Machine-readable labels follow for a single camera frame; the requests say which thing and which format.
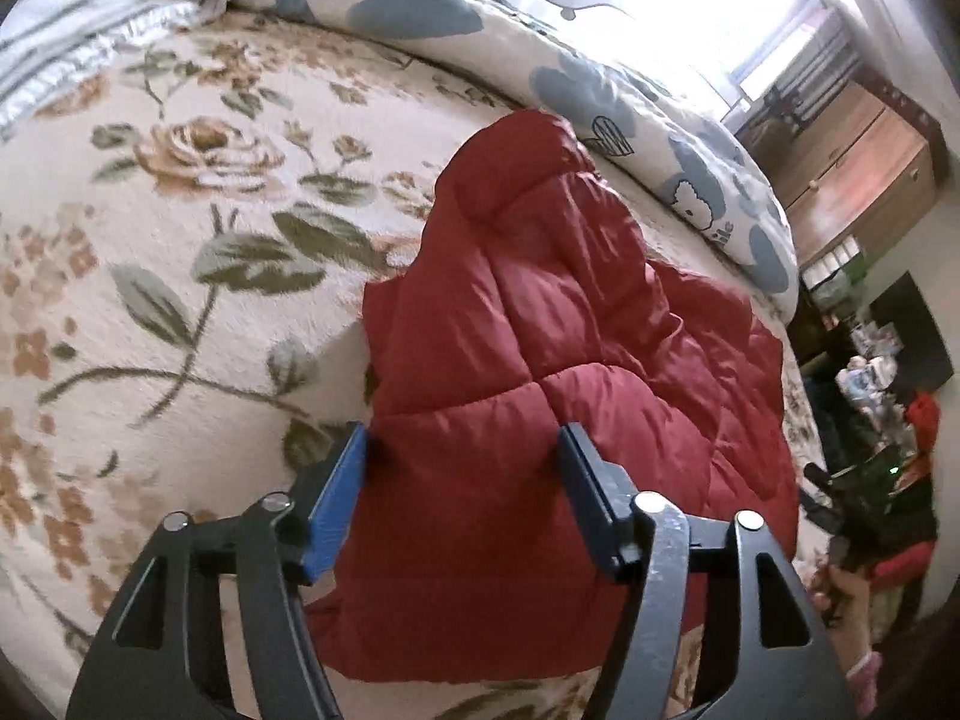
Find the wooden drawer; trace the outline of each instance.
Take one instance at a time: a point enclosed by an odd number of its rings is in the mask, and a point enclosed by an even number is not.
[[[823,176],[885,110],[862,86],[850,83],[813,124],[791,143],[784,165],[769,176],[776,197],[789,208]]]
[[[915,161],[924,150],[929,154],[923,137],[894,111],[885,109],[850,150],[821,176],[818,187],[805,191],[787,209],[800,265],[814,262],[850,234],[853,225],[868,214],[872,204],[891,189],[902,173],[920,169],[920,163]],[[923,181],[918,174],[918,186],[912,191],[925,187],[928,180],[932,182],[928,161],[923,162],[922,172]],[[909,186],[902,186],[905,188],[898,189],[893,196],[899,197],[895,205],[904,202],[902,193],[909,190]],[[899,223],[896,227],[909,229]],[[874,246],[878,242],[882,244],[881,237],[869,229],[868,233],[874,235]]]
[[[937,201],[929,146],[853,225],[867,264],[885,255]]]

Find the cluttered desk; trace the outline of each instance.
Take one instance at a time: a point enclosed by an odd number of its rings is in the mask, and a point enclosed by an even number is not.
[[[872,569],[937,538],[933,392],[952,362],[910,274],[869,305],[848,285],[811,294],[829,330],[803,382],[827,468],[805,469],[817,491],[800,501],[834,562]]]

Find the screw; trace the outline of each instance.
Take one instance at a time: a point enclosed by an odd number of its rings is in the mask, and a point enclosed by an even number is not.
[[[736,521],[740,523],[741,527],[746,528],[748,531],[758,531],[763,527],[763,517],[757,514],[757,512],[751,512],[750,509],[743,509],[742,512],[737,512]]]
[[[637,493],[634,505],[647,514],[659,514],[666,509],[666,498],[659,493],[654,493],[653,490],[645,490],[643,493]]]
[[[290,506],[290,496],[287,493],[270,493],[263,496],[260,505],[268,512],[282,512]]]
[[[190,517],[186,512],[170,512],[166,517],[163,517],[163,530],[171,533],[182,531],[189,524]]]

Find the green leaf pattern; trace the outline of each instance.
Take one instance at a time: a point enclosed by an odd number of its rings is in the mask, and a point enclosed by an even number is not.
[[[273,103],[274,105],[280,105],[281,108],[286,108],[288,111],[294,109],[294,101],[291,98],[288,98],[287,95],[282,95],[280,92],[275,92],[272,89],[268,89],[266,86],[261,86],[258,89],[260,96],[267,100],[267,103]]]
[[[267,355],[267,372],[277,395],[285,395],[306,384],[316,368],[316,359],[297,338],[274,344]]]
[[[134,322],[170,346],[190,348],[193,334],[184,303],[158,276],[136,265],[114,266],[110,275]]]
[[[337,95],[337,99],[344,105],[366,105],[368,101],[361,90],[335,81],[330,83],[330,91]]]
[[[376,196],[376,187],[370,182],[357,181],[334,173],[314,172],[304,175],[299,184],[337,205],[367,205]]]
[[[382,271],[386,266],[363,230],[315,205],[295,203],[289,210],[275,213],[274,223],[301,254],[311,259],[330,259],[343,266],[357,264],[371,271]]]
[[[119,146],[133,146],[140,140],[140,133],[132,124],[105,124],[93,128],[90,143],[105,151]]]
[[[112,452],[110,452],[110,457],[109,460],[107,460],[107,464],[102,469],[97,471],[97,479],[106,479],[107,476],[113,473],[113,471],[117,470],[118,466],[120,466],[120,456],[117,454],[116,449],[114,449]]]
[[[136,158],[131,156],[117,157],[107,162],[106,165],[103,165],[95,172],[92,180],[96,182],[116,183],[130,177],[136,169]]]
[[[192,59],[186,62],[178,62],[174,65],[174,75],[181,79],[190,79],[202,71],[203,68]]]
[[[314,288],[323,281],[326,270],[276,238],[224,233],[203,245],[192,274],[200,284],[216,284],[232,292],[281,295]]]
[[[60,343],[56,344],[52,349],[50,349],[50,353],[58,360],[63,360],[64,362],[70,362],[77,356],[77,351],[75,348],[70,346],[69,343],[66,343],[66,341],[61,341]]]
[[[323,425],[314,427],[304,420],[291,419],[283,437],[283,461],[291,471],[299,471],[306,466],[322,463],[330,448],[344,437],[347,427],[344,425]]]
[[[251,92],[238,92],[237,90],[224,92],[220,95],[220,99],[227,108],[242,113],[251,121],[256,119],[257,115],[263,110],[263,100]]]

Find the red puffer jacket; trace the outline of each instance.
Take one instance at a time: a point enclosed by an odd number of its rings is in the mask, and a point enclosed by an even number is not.
[[[561,119],[518,112],[460,149],[419,257],[368,285],[363,320],[379,446],[337,589],[310,608],[324,664],[371,682],[601,664],[625,596],[560,486],[570,421],[637,488],[707,517],[757,509],[792,555],[781,343],[744,295],[647,261]],[[703,611],[694,586],[686,627]]]

